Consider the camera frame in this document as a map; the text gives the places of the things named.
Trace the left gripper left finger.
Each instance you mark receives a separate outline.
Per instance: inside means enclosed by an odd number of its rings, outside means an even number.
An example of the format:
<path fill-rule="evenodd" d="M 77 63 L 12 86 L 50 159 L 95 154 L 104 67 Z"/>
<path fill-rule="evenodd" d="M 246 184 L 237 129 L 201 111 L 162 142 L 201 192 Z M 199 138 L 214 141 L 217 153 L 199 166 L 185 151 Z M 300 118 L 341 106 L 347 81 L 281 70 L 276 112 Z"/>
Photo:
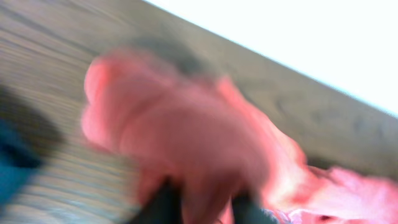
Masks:
<path fill-rule="evenodd" d="M 180 193 L 166 181 L 130 224 L 182 224 Z"/>

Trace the red-orange soccer t-shirt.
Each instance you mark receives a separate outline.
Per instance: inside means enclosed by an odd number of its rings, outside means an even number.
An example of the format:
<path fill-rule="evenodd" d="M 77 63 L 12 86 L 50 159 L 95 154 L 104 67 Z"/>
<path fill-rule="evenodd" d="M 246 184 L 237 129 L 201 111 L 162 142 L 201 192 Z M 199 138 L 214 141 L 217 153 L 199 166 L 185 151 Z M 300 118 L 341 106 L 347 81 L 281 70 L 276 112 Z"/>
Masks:
<path fill-rule="evenodd" d="M 241 193 L 282 222 L 397 222 L 395 182 L 309 166 L 228 77 L 185 78 L 152 54 L 118 49 L 92 61 L 85 94 L 87 140 L 136 161 L 141 203 L 166 181 L 179 189 L 185 223 L 236 223 Z"/>

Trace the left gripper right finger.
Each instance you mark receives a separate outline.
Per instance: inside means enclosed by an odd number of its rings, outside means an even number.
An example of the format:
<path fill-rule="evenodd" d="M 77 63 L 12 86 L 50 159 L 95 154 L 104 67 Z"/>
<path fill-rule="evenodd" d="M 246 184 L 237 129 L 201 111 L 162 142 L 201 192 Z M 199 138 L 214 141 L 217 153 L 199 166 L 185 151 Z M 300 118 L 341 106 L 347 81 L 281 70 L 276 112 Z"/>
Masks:
<path fill-rule="evenodd" d="M 275 216 L 267 214 L 248 194 L 240 194 L 231 200 L 235 224 L 277 224 Z"/>

